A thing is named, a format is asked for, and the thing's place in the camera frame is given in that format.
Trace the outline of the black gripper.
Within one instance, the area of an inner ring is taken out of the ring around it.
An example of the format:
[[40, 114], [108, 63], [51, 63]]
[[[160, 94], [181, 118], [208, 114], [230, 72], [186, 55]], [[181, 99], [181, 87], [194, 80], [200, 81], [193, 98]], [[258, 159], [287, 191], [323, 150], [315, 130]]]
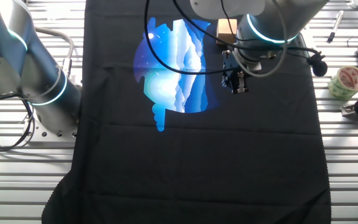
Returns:
[[223, 78], [222, 86], [230, 89], [231, 93], [247, 93], [247, 77], [235, 60], [230, 50], [222, 52], [223, 55]]

